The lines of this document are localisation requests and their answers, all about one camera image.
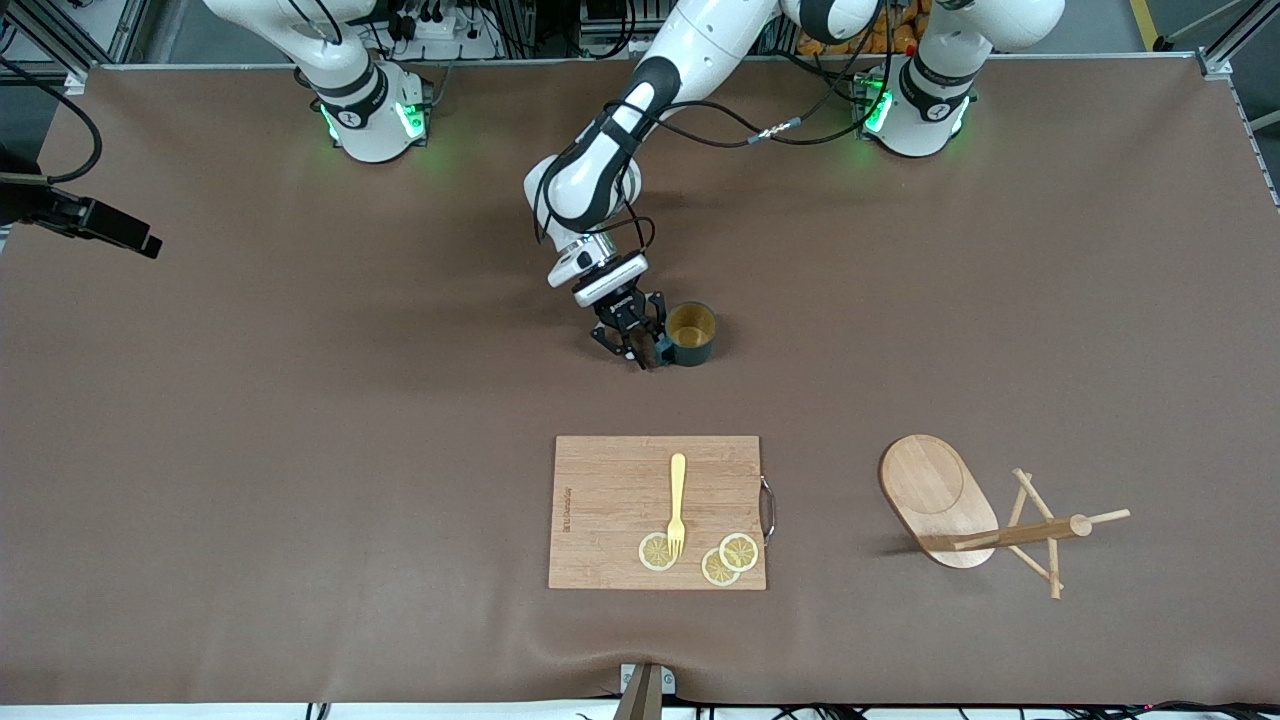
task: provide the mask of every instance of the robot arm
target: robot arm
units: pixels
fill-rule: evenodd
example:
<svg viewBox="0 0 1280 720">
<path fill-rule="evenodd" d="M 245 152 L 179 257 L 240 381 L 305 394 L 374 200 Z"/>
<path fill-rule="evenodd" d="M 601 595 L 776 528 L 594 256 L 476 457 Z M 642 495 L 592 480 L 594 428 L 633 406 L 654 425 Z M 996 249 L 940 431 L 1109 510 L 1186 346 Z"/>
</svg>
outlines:
<svg viewBox="0 0 1280 720">
<path fill-rule="evenodd" d="M 334 141 L 365 163 L 390 160 L 426 136 L 422 79 L 394 63 L 372 61 L 358 32 L 343 24 L 371 13 L 375 3 L 205 0 L 215 15 L 261 36 L 298 65 L 320 96 Z"/>
<path fill-rule="evenodd" d="M 960 131 L 969 87 L 991 51 L 1023 50 L 1044 38 L 1065 0 L 934 0 L 910 63 L 886 78 L 882 122 L 868 135 L 911 158 L 932 155 Z"/>
<path fill-rule="evenodd" d="M 559 287 L 581 277 L 573 297 L 581 307 L 595 309 L 600 324 L 593 334 L 605 347 L 636 359 L 627 333 L 643 325 L 655 340 L 660 334 L 660 296 L 645 296 L 635 287 L 649 268 L 644 252 L 620 258 L 600 232 L 640 193 L 632 156 L 655 127 L 645 115 L 666 119 L 680 110 L 673 104 L 710 95 L 780 13 L 819 40 L 840 42 L 867 26 L 874 8 L 876 0 L 681 0 L 618 104 L 596 115 L 564 152 L 545 158 L 525 177 L 525 197 L 559 254 L 547 279 Z M 646 301 L 659 307 L 657 324 L 645 315 Z M 602 340 L 605 327 L 622 336 L 620 343 Z"/>
</svg>

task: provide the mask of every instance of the table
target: table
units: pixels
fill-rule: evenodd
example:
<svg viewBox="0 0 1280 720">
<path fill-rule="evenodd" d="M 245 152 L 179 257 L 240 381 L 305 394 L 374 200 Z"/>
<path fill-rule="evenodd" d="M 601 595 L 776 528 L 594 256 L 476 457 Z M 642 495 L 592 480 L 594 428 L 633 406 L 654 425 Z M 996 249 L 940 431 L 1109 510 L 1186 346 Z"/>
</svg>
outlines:
<svg viewBox="0 0 1280 720">
<path fill-rule="evenodd" d="M 378 167 L 287 70 L 95 72 L 70 190 L 165 247 L 0 255 L 0 700 L 582 697 L 652 660 L 716 702 L 1280 701 L 1280 217 L 1225 83 L 993 61 L 923 160 L 659 132 L 644 287 L 723 334 L 641 373 L 545 286 L 520 182 L 627 72 L 458 68 Z M 716 99 L 767 124 L 819 94 L 750 63 Z M 84 135 L 60 111 L 45 169 Z M 590 433 L 762 436 L 771 589 L 547 589 L 554 437 Z M 877 482 L 908 433 L 1000 515 L 1020 466 L 1134 518 L 1064 546 L 1062 602 L 1011 553 L 941 568 Z"/>
</svg>

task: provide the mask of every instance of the cable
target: cable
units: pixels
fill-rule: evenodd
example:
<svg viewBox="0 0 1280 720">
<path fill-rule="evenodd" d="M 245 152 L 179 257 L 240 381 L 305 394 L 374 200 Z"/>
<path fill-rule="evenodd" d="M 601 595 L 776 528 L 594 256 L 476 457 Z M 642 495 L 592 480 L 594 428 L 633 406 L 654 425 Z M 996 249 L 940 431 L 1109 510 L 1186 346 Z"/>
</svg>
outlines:
<svg viewBox="0 0 1280 720">
<path fill-rule="evenodd" d="M 390 55 L 389 55 L 390 51 L 387 50 L 387 46 L 383 45 L 383 36 L 378 35 L 378 27 L 374 26 L 372 20 L 370 20 L 370 22 L 367 22 L 365 24 L 367 24 L 369 26 L 369 31 L 374 33 L 374 42 L 378 44 L 378 55 L 383 60 L 390 60 L 392 59 Z"/>
<path fill-rule="evenodd" d="M 338 20 L 333 19 L 333 13 L 329 12 L 329 6 L 324 4 L 324 0 L 314 0 L 314 1 L 316 5 L 320 6 L 320 12 L 324 13 L 325 19 L 329 20 L 329 24 L 333 26 L 333 32 L 337 35 L 337 38 L 334 42 L 332 42 L 332 45 L 342 45 L 342 27 L 338 26 Z M 297 13 L 300 18 L 302 18 L 302 22 L 307 23 L 307 27 L 310 27 L 316 32 L 320 32 L 320 28 L 316 27 L 315 20 L 308 18 L 307 14 L 302 12 L 302 8 L 298 8 L 297 0 L 289 0 L 289 6 L 293 8 L 293 12 Z M 324 35 L 325 42 L 330 42 L 328 33 L 320 33 L 320 35 Z"/>
<path fill-rule="evenodd" d="M 338 42 L 335 45 L 342 45 L 342 26 L 338 24 L 338 20 L 333 19 L 333 13 L 329 12 L 329 6 L 324 4 L 324 0 L 315 0 L 315 4 L 320 6 L 320 12 L 324 13 L 325 19 L 329 20 L 329 24 L 333 26 L 333 31 L 338 35 Z"/>
<path fill-rule="evenodd" d="M 590 58 L 593 60 L 608 60 L 609 58 L 613 58 L 618 53 L 622 53 L 622 50 L 625 50 L 628 45 L 631 45 L 631 41 L 635 40 L 636 20 L 639 19 L 639 14 L 636 13 L 635 0 L 627 0 L 626 5 L 626 9 L 630 10 L 631 15 L 631 28 L 627 29 L 626 35 L 620 35 L 618 41 L 604 55 L 595 55 L 594 53 L 588 53 L 586 50 L 579 47 L 576 42 L 573 42 L 573 38 L 570 36 L 568 24 L 564 23 L 564 6 L 568 4 L 573 4 L 573 0 L 564 0 L 559 5 L 561 36 L 564 38 L 564 46 L 576 53 L 579 58 Z M 626 24 L 627 24 L 627 13 L 623 12 L 622 22 L 618 26 L 618 29 L 620 31 L 623 29 Z"/>
<path fill-rule="evenodd" d="M 444 102 L 444 90 L 449 87 L 449 77 L 453 74 L 453 63 L 457 61 L 458 61 L 457 58 L 449 60 L 449 67 L 444 69 L 444 79 L 440 81 L 440 92 L 436 94 L 434 97 L 431 97 L 433 110 L 439 108 L 440 102 Z"/>
<path fill-rule="evenodd" d="M 877 3 L 878 8 L 881 8 L 883 5 L 884 5 L 884 0 L 881 0 L 879 3 Z M 888 41 L 888 40 L 891 40 L 893 37 L 893 26 L 892 24 L 884 23 L 884 36 L 886 36 L 886 41 Z M 867 40 L 869 37 L 870 37 L 870 33 L 867 33 L 867 35 L 863 36 L 861 42 L 859 42 L 859 45 L 858 45 L 856 53 L 852 54 L 852 55 L 850 55 L 849 60 L 845 63 L 845 67 L 835 77 L 837 77 L 837 78 L 845 78 L 845 77 L 847 77 L 849 69 L 852 67 L 854 61 L 858 59 L 858 54 L 861 53 L 861 50 L 865 46 Z M 892 74 L 892 72 L 893 72 L 893 49 L 892 49 L 892 45 L 890 45 L 888 50 L 884 53 L 884 77 L 888 78 Z M 836 87 L 838 86 L 838 82 L 840 82 L 838 79 L 832 79 L 828 83 L 827 92 L 823 94 L 823 96 L 819 97 L 818 101 L 813 104 L 813 106 L 810 106 L 804 114 L 801 114 L 799 117 L 800 122 L 804 122 L 805 119 L 808 119 L 809 117 L 812 117 L 814 113 L 817 113 L 818 109 L 822 108 L 827 102 L 827 100 L 833 94 L 837 92 Z M 692 140 L 694 142 L 699 142 L 701 145 L 708 145 L 710 147 L 723 147 L 723 149 L 745 147 L 748 145 L 754 145 L 756 141 L 759 141 L 762 138 L 772 140 L 773 142 L 780 142 L 782 145 L 810 146 L 810 145 L 822 145 L 822 143 L 826 143 L 826 142 L 831 142 L 833 140 L 838 140 L 838 138 L 841 138 L 841 137 L 844 137 L 844 136 L 846 136 L 846 135 L 849 135 L 851 132 L 855 132 L 855 131 L 860 129 L 863 127 L 863 124 L 867 122 L 867 119 L 870 118 L 870 114 L 872 114 L 872 111 L 874 111 L 876 106 L 878 106 L 879 102 L 881 102 L 881 100 L 884 99 L 884 91 L 886 91 L 887 87 L 888 87 L 888 82 L 884 82 L 881 86 L 879 94 L 876 96 L 876 100 L 870 104 L 870 106 L 868 108 L 868 110 L 860 118 L 858 118 L 855 122 L 852 122 L 849 127 L 846 127 L 844 129 L 840 129 L 837 132 L 833 132 L 831 135 L 823 136 L 823 137 L 804 138 L 804 140 L 792 140 L 792 138 L 788 138 L 788 137 L 778 136 L 776 133 L 769 133 L 769 135 L 765 136 L 764 133 L 767 133 L 768 131 L 762 129 L 760 127 L 756 127 L 754 123 L 751 123 L 750 120 L 748 120 L 742 115 L 735 113 L 733 110 L 726 108 L 724 105 L 721 105 L 719 102 L 713 102 L 713 101 L 709 101 L 709 100 L 687 100 L 685 102 L 672 102 L 671 105 L 667 105 L 666 108 L 663 108 L 662 111 L 666 113 L 667 110 L 675 110 L 675 109 L 680 109 L 680 108 L 710 108 L 713 110 L 717 110 L 717 111 L 719 111 L 719 113 L 730 117 L 731 119 L 733 119 L 735 122 L 737 122 L 740 126 L 750 129 L 755 135 L 753 137 L 750 137 L 750 138 L 736 141 L 736 142 L 724 142 L 724 141 L 718 141 L 718 140 L 710 140 L 710 138 L 700 137 L 700 136 L 694 135 L 694 133 L 691 133 L 691 132 L 689 132 L 689 131 L 686 131 L 686 129 L 684 129 L 684 128 L 681 128 L 678 126 L 671 124 L 669 122 L 662 119 L 660 117 L 658 117 L 658 115 L 655 115 L 655 114 L 653 114 L 653 113 L 650 113 L 648 110 L 637 108 L 637 106 L 635 106 L 635 105 L 632 105 L 630 102 L 626 102 L 623 100 L 612 100 L 609 102 L 605 102 L 604 104 L 604 110 L 608 111 L 608 110 L 614 109 L 614 108 L 627 108 L 627 109 L 637 113 L 641 118 L 649 120 L 650 123 L 654 123 L 654 124 L 657 124 L 659 127 L 663 127 L 663 128 L 666 128 L 666 129 L 668 129 L 668 131 L 671 131 L 671 132 L 673 132 L 673 133 L 676 133 L 676 135 L 678 135 L 681 137 L 685 137 L 687 140 Z M 781 131 L 785 131 L 785 129 L 790 129 L 791 127 L 795 127 L 796 124 L 800 124 L 800 123 L 788 122 L 788 123 L 783 123 L 782 126 L 776 126 L 776 128 L 769 128 L 769 129 L 773 129 L 776 132 L 781 132 Z"/>
<path fill-rule="evenodd" d="M 99 132 L 97 124 L 95 124 L 93 119 L 88 117 L 88 113 L 81 110 L 79 105 L 72 102 L 70 99 L 65 97 L 61 92 L 58 92 L 45 82 L 33 77 L 27 70 L 19 68 L 17 64 L 10 63 L 3 55 L 0 55 L 0 64 L 8 68 L 9 72 L 29 82 L 31 85 L 38 87 L 42 92 L 45 92 L 46 95 L 51 95 L 55 100 L 65 105 L 68 110 L 74 113 L 76 117 L 84 123 L 84 127 L 88 128 L 88 135 L 93 138 L 93 149 L 88 154 L 88 160 L 84 160 L 84 163 L 81 167 L 76 168 L 69 173 L 64 173 L 60 176 L 49 176 L 49 184 L 70 182 L 73 179 L 82 178 L 86 174 L 88 174 L 88 172 L 93 169 L 93 165 L 96 165 L 97 161 L 102 158 L 102 133 Z"/>
<path fill-rule="evenodd" d="M 467 17 L 467 22 L 468 23 L 471 23 L 471 24 L 476 23 L 476 13 L 479 13 L 480 17 L 484 18 L 485 32 L 489 35 L 489 40 L 490 41 L 494 41 L 493 33 L 489 32 L 489 28 L 493 28 L 493 29 L 498 31 L 498 35 L 500 35 L 503 40 L 506 40 L 507 42 L 509 42 L 509 44 L 515 45 L 516 47 L 518 47 L 520 49 L 520 55 L 522 58 L 527 58 L 527 55 L 526 55 L 527 50 L 538 50 L 538 45 L 536 44 L 530 45 L 527 42 L 522 42 L 520 40 L 516 40 L 515 37 L 512 37 L 506 29 L 503 29 L 503 27 L 499 23 L 494 22 L 494 19 L 489 17 L 489 13 L 484 12 L 483 8 L 479 8 L 476 5 L 476 0 L 471 0 L 471 15 Z"/>
</svg>

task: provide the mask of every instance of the dark green cup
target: dark green cup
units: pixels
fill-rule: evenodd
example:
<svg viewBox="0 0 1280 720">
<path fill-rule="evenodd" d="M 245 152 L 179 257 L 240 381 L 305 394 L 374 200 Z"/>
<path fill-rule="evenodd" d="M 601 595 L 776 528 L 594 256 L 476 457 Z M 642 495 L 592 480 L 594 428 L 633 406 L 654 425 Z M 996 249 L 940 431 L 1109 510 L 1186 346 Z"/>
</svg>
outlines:
<svg viewBox="0 0 1280 720">
<path fill-rule="evenodd" d="M 701 302 L 682 302 L 667 313 L 667 337 L 658 345 L 663 365 L 701 365 L 716 345 L 716 313 Z"/>
</svg>

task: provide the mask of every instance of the wooden dowel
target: wooden dowel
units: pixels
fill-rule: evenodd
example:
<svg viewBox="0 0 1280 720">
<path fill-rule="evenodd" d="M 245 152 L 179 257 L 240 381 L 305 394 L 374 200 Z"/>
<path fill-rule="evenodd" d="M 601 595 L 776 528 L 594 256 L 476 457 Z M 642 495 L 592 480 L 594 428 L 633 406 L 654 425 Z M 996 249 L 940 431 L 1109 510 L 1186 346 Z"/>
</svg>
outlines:
<svg viewBox="0 0 1280 720">
<path fill-rule="evenodd" d="M 1010 546 L 1009 550 L 1011 550 L 1014 552 L 1014 555 L 1018 556 L 1019 560 L 1021 560 L 1023 562 L 1025 562 L 1028 568 L 1030 568 L 1032 570 L 1036 570 L 1037 575 L 1039 575 L 1041 578 L 1044 578 L 1046 580 L 1048 580 L 1051 583 L 1053 582 L 1053 578 L 1050 577 L 1048 570 L 1041 568 L 1041 564 L 1036 562 L 1036 560 L 1032 559 L 1030 555 L 1027 555 L 1025 552 L 1023 552 L 1023 548 L 1020 548 L 1020 547 L 1018 547 L 1015 544 L 1015 546 Z M 1057 589 L 1059 591 L 1062 589 L 1062 583 L 1057 584 Z"/>
<path fill-rule="evenodd" d="M 1057 564 L 1057 538 L 1048 538 L 1048 596 L 1062 600 L 1062 569 Z"/>
<path fill-rule="evenodd" d="M 1011 544 L 1025 544 L 1059 538 L 1083 538 L 1093 532 L 1093 523 L 1084 515 L 1071 515 L 1036 523 L 1034 525 L 1018 525 L 1015 528 L 1001 528 L 986 533 L 960 536 L 951 538 L 951 547 L 955 550 L 979 550 L 987 547 L 1009 547 Z"/>
<path fill-rule="evenodd" d="M 1112 510 L 1111 512 L 1103 512 L 1102 515 L 1089 515 L 1089 521 L 1097 525 L 1098 523 L 1110 523 L 1111 520 L 1123 520 L 1129 516 L 1129 509 Z"/>
<path fill-rule="evenodd" d="M 1018 478 L 1018 484 L 1023 486 L 1023 489 L 1027 491 L 1027 496 L 1032 498 L 1032 503 L 1041 511 L 1041 515 L 1043 515 L 1046 520 L 1052 520 L 1053 514 L 1048 511 L 1048 505 L 1044 505 L 1044 498 L 1041 497 L 1032 486 L 1032 477 L 1023 473 L 1021 468 L 1014 469 L 1014 477 Z"/>
<path fill-rule="evenodd" d="M 1009 516 L 1009 527 L 1012 528 L 1023 519 L 1023 505 L 1027 505 L 1027 491 L 1018 488 L 1018 497 L 1014 498 L 1014 512 Z"/>
</svg>

